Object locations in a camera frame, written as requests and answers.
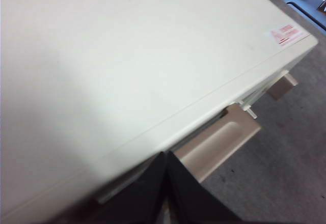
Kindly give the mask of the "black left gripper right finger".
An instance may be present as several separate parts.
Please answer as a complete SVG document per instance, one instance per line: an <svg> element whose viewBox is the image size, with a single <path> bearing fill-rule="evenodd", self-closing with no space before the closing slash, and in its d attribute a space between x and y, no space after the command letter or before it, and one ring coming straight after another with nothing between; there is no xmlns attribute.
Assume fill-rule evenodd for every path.
<svg viewBox="0 0 326 224"><path fill-rule="evenodd" d="M175 213L180 223L238 223L241 219L207 191L173 152L167 154L167 173Z"/></svg>

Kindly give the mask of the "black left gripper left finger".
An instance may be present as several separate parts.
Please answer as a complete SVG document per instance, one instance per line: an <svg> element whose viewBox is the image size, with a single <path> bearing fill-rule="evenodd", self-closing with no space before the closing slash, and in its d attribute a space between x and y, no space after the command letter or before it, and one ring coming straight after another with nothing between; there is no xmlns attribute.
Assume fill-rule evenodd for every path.
<svg viewBox="0 0 326 224"><path fill-rule="evenodd" d="M155 223L163 202L166 154L159 153L128 187L77 223Z"/></svg>

